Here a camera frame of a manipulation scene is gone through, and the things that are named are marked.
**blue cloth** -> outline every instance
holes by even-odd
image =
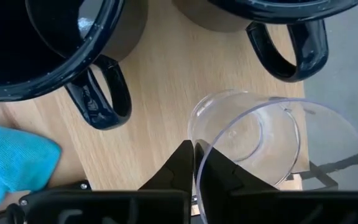
[[[42,189],[59,157],[60,148],[51,140],[0,127],[0,203],[6,192]]]

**transparent cup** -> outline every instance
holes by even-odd
[[[196,176],[203,219],[200,180],[212,148],[280,190],[358,190],[358,133],[319,103],[222,91],[197,104],[188,137],[207,143]]]

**wooden table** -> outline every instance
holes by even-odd
[[[269,29],[279,51],[294,61],[285,26]],[[238,88],[263,95],[304,95],[302,83],[278,81],[264,70],[245,31],[206,30],[167,0],[149,1],[144,34],[120,66],[133,112],[117,129],[98,131],[87,125],[64,88],[33,100],[0,103],[0,125],[61,145],[62,158],[50,185],[86,174],[93,189],[139,188],[187,138],[189,115],[209,93]]]

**metal screw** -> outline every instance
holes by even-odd
[[[26,200],[21,200],[20,205],[22,205],[22,206],[27,205],[27,201]]]
[[[85,190],[87,188],[88,188],[88,186],[86,184],[81,184],[81,189]]]

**mug handle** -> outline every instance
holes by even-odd
[[[246,29],[262,65],[274,77],[297,82],[320,71],[328,59],[326,27],[323,20],[287,25],[294,48],[296,66],[278,52],[266,25],[252,22]]]
[[[110,106],[90,68],[66,84],[66,90],[85,121],[96,129],[116,128],[129,119],[131,96],[118,63],[104,55],[93,62],[100,68],[112,99]]]

